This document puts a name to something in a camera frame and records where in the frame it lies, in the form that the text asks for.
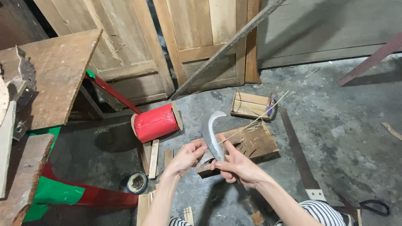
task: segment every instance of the concrete floor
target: concrete floor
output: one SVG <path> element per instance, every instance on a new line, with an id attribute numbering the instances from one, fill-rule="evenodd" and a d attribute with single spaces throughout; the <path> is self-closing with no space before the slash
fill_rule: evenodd
<path id="1" fill-rule="evenodd" d="M 331 205 L 341 204 L 330 186 L 355 205 L 367 199 L 382 200 L 391 207 L 391 216 L 384 218 L 363 210 L 363 225 L 396 226 L 402 218 L 402 141 L 380 122 L 386 121 L 402 133 L 402 55 L 388 57 L 351 86 L 338 87 L 336 81 L 364 59 L 263 70 L 261 85 L 246 84 L 237 90 L 261 96 L 273 91 L 279 97 L 290 90 L 279 106 L 287 108 L 327 201 Z M 176 154 L 181 145 L 199 136 L 203 116 L 216 110 L 229 113 L 235 90 L 212 90 L 178 99 L 184 130 L 161 140 L 159 166 L 164 165 L 164 150 L 174 149 Z M 153 109 L 168 102 L 141 108 Z M 139 170 L 135 149 L 138 144 L 129 124 L 130 114 L 126 110 L 113 115 L 119 117 L 101 122 L 71 123 L 63 127 L 49 159 L 55 174 L 63 179 L 118 190 L 123 177 Z M 216 122 L 215 131 L 223 131 L 247 125 L 250 120 L 228 116 Z M 110 128 L 112 133 L 94 134 L 99 128 Z M 279 114 L 269 123 L 269 129 L 281 157 L 259 166 L 296 200 L 306 200 Z M 266 207 L 261 196 L 255 195 L 260 207 Z M 252 225 L 238 202 L 237 191 L 219 175 L 201 179 L 192 169 L 181 179 L 172 215 L 183 217 L 183 209 L 189 206 L 196 226 Z M 275 220 L 269 216 L 269 222 Z M 60 225 L 135 225 L 136 210 L 52 207 L 38 223 L 51 225 L 54 221 Z"/>

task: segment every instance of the bowl of nails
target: bowl of nails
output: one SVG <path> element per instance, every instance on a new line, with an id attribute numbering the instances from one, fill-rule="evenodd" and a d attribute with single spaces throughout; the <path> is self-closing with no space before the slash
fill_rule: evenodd
<path id="1" fill-rule="evenodd" d="M 127 181 L 127 189 L 134 194 L 139 194 L 146 189 L 147 176 L 143 172 L 133 173 Z"/>

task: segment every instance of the right hand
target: right hand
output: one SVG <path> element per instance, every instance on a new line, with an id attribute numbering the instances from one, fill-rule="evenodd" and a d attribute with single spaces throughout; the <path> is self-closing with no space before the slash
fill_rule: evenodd
<path id="1" fill-rule="evenodd" d="M 228 183 L 234 183 L 236 178 L 231 173 L 237 174 L 240 181 L 248 187 L 255 188 L 263 178 L 267 177 L 260 167 L 254 164 L 249 158 L 239 152 L 230 141 L 222 135 L 219 138 L 224 141 L 224 144 L 229 152 L 229 155 L 225 155 L 229 162 L 217 162 L 212 161 L 211 170 L 218 168 L 221 170 L 222 177 Z"/>

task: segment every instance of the thin stick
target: thin stick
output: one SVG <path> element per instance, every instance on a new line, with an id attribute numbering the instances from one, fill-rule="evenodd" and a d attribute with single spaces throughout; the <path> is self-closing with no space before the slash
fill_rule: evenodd
<path id="1" fill-rule="evenodd" d="M 258 119 L 260 119 L 262 116 L 264 116 L 269 110 L 271 110 L 272 108 L 274 108 L 275 105 L 277 105 L 277 104 L 279 103 L 279 101 L 281 101 L 282 98 L 285 97 L 286 94 L 287 94 L 289 91 L 290 91 L 290 90 L 288 90 L 288 91 L 287 91 L 270 109 L 268 109 L 264 114 L 260 115 L 260 117 L 258 117 L 256 120 L 254 120 L 252 123 L 246 125 L 243 129 L 239 130 L 237 133 L 233 134 L 232 136 L 234 136 L 234 135 L 240 133 L 240 131 L 246 129 L 249 125 L 253 124 L 253 123 L 256 122 Z"/>

